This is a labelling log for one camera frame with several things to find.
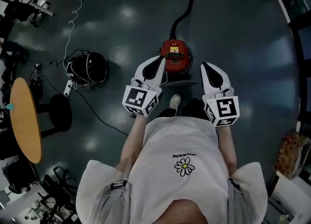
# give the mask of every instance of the wooden round table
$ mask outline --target wooden round table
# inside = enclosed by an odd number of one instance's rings
[[[25,79],[15,80],[10,103],[14,105],[10,116],[15,138],[24,155],[36,164],[42,156],[41,132],[34,99]]]

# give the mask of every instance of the white t-shirt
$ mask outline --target white t-shirt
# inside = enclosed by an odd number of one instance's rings
[[[83,224],[100,190],[120,179],[121,172],[89,161],[76,200]],[[227,223],[228,171],[213,125],[191,117],[157,118],[147,125],[144,146],[129,175],[132,185],[130,224],[152,224],[173,200],[194,201],[209,224]],[[232,178],[250,192],[257,221],[267,208],[259,163],[237,170]]]

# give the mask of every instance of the red vacuum cleaner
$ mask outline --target red vacuum cleaner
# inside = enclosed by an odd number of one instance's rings
[[[161,55],[166,58],[166,72],[170,80],[180,80],[180,76],[186,74],[192,64],[192,54],[184,41],[176,38],[176,27],[181,20],[189,15],[193,0],[189,0],[188,8],[172,25],[170,39],[161,47]]]

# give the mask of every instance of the yellow flower graphic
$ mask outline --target yellow flower graphic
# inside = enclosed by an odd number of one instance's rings
[[[177,164],[174,167],[181,176],[189,175],[195,169],[195,167],[190,164],[189,157],[186,157],[186,160],[182,158],[180,162],[177,161]]]

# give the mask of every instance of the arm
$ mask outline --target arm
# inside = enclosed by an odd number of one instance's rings
[[[237,156],[234,149],[230,126],[217,127],[219,150],[231,176],[237,170]]]
[[[129,158],[133,164],[135,163],[142,149],[146,125],[147,118],[137,115],[131,132],[124,143],[120,163],[116,166],[117,170],[123,171]]]

